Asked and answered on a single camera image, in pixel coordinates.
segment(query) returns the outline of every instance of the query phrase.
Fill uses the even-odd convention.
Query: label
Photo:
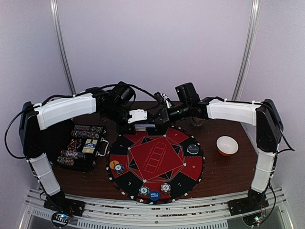
[[[153,190],[149,193],[149,199],[151,199],[152,201],[157,201],[161,198],[161,193]]]
[[[87,154],[93,154],[96,144],[97,140],[87,139],[82,152]]]

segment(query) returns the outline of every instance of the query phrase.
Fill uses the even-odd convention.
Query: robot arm
[[[243,122],[256,126],[257,147],[255,150],[258,153],[258,160],[248,198],[229,203],[231,210],[237,208],[231,211],[232,215],[256,210],[265,197],[267,186],[274,173],[283,130],[282,121],[273,101],[266,99],[261,103],[236,102],[218,97],[206,97],[200,100],[192,83],[180,85],[176,87],[176,91],[182,104],[160,110],[157,118],[159,122],[173,122],[193,116]]]
[[[127,111],[123,107],[132,98],[134,92],[122,82],[118,85],[120,86],[111,91],[93,88],[72,98],[61,98],[48,103],[35,104],[35,106],[31,103],[24,105],[24,109],[35,107],[21,118],[20,138],[24,154],[32,167],[34,175],[42,183],[50,197],[61,195],[64,198],[64,195],[53,174],[42,145],[42,130],[61,121],[96,112],[120,125],[128,125],[147,119],[146,111]],[[163,125],[186,117],[196,116],[204,119],[225,119],[244,122],[257,126],[256,150],[258,152],[258,161],[248,198],[243,202],[243,205],[247,208],[246,211],[253,210],[263,199],[269,179],[274,172],[276,152],[281,140],[280,130],[283,130],[283,124],[273,101],[237,103],[234,101],[221,101],[211,97],[200,100],[191,83],[176,87],[176,91],[182,104],[177,106],[166,104],[165,108],[158,112],[157,116],[154,115],[157,123]],[[67,205],[62,201],[62,198],[56,203]]]
[[[42,133],[48,127],[59,124],[74,117],[99,112],[119,125],[130,125],[146,120],[147,111],[128,111],[124,105],[132,98],[134,91],[123,82],[112,90],[104,91],[99,88],[87,89],[80,95],[71,98],[60,98],[41,104],[25,103],[26,111],[20,121],[19,135],[23,153],[27,158],[34,176],[42,184],[44,191],[53,204],[61,209],[70,209],[71,202],[67,201],[47,158]]]

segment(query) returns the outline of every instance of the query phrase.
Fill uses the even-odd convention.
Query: blue button
[[[161,198],[161,193],[153,190],[149,193],[149,199],[151,199],[152,201],[157,201]]]

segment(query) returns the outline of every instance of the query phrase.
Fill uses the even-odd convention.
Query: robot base
[[[260,210],[264,206],[265,208],[269,206],[268,200],[266,198],[266,195],[263,196],[263,199],[260,203],[257,203],[255,205],[252,204],[250,207],[249,205],[249,198],[242,198],[242,199],[234,199],[228,202],[229,210],[231,213],[231,216],[244,214],[251,211]]]
[[[74,200],[74,199],[66,199],[65,198],[65,205],[69,206],[68,208],[64,209],[63,212],[65,214],[70,214],[73,216],[82,216],[82,213],[85,208],[85,203],[83,201]],[[61,212],[61,209],[58,206],[55,206],[51,201],[45,200],[43,204],[44,208]]]

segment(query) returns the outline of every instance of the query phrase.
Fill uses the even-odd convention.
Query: wooden table
[[[136,102],[133,108],[148,108],[154,102]],[[98,114],[84,115],[74,119],[76,124],[101,124]],[[115,123],[107,120],[107,140],[113,143],[117,137]],[[205,155],[202,180],[187,198],[208,197],[247,190],[254,177],[257,154],[240,123],[225,120],[205,120],[202,127],[192,127],[190,120],[177,122],[177,126],[194,135]],[[217,152],[217,138],[228,135],[234,138],[238,152],[230,157]],[[128,199],[118,192],[108,179],[106,158],[99,157],[93,173],[83,173],[55,167],[54,173],[63,191],[92,198]]]

